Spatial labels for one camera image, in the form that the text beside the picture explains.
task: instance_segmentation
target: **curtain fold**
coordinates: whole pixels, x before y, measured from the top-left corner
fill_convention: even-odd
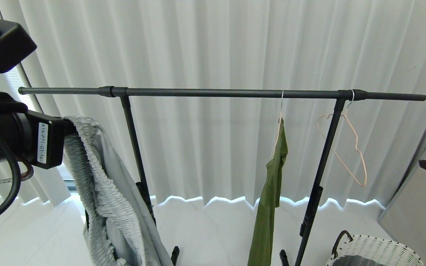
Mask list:
[[[37,43],[22,62],[34,87],[363,89],[426,94],[426,1],[0,0],[6,20]],[[135,158],[119,99],[38,95],[49,115],[90,116],[130,174]],[[273,151],[279,99],[131,97],[151,194],[259,197]],[[309,196],[324,144],[323,99],[284,100],[289,157],[282,196]],[[361,188],[330,155],[322,202],[386,205],[426,129],[426,101],[367,100],[350,106],[369,174]],[[340,123],[334,147],[363,178],[353,133]]]
[[[0,74],[0,91],[9,93],[13,99],[19,100],[6,74]],[[25,171],[25,166],[22,163],[20,163],[19,166],[21,171]],[[10,177],[11,170],[8,163],[1,162],[0,180]],[[0,196],[6,197],[10,191],[10,187],[10,183],[1,184]],[[35,167],[34,176],[32,176],[30,180],[22,182],[18,197],[24,203],[38,197],[42,202],[50,201],[52,205],[56,206],[60,202],[70,197],[70,193],[56,168],[43,170],[41,168]]]

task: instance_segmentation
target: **black cable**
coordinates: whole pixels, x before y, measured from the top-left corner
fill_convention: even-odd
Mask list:
[[[17,163],[17,158],[10,150],[9,146],[0,138],[0,149],[2,153],[7,158],[7,162],[10,165],[11,173],[12,173],[12,184],[11,190],[7,195],[6,199],[4,199],[3,203],[0,205],[0,215],[5,212],[9,208],[9,206],[14,202],[19,193],[19,189],[21,188],[21,171],[19,169],[19,165]]]

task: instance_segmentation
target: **horizontal rod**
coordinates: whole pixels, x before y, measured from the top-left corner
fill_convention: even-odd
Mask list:
[[[310,98],[310,99],[346,99],[364,100],[405,100],[425,101],[421,94],[348,91],[292,91],[262,89],[132,89],[105,86],[101,88],[19,88],[20,94],[83,94],[116,96],[178,96],[178,97],[231,97],[231,98]]]

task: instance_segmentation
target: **gray fabric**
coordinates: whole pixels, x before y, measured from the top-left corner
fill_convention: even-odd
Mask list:
[[[171,266],[154,221],[134,180],[99,124],[66,117],[78,131],[65,149],[88,213],[84,236],[95,265]]]
[[[333,262],[332,266],[386,266],[360,255],[342,256]]]

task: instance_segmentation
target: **window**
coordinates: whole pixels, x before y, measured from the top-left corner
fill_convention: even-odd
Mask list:
[[[15,99],[15,100],[23,102],[29,110],[35,111],[36,109],[34,108],[34,104],[32,103],[31,96],[21,95],[18,92],[19,87],[24,86],[24,82],[22,81],[22,78],[21,78],[19,72],[17,71],[17,69],[13,68],[10,71],[8,71],[5,75],[7,76],[7,79],[9,80],[9,82],[12,86],[12,89],[16,92],[16,95],[19,97],[19,99]],[[60,175],[64,179],[69,190],[76,190],[75,184],[73,183],[73,177],[71,176],[69,170],[64,165],[64,163],[62,163],[62,165],[58,166],[57,170],[59,170]]]

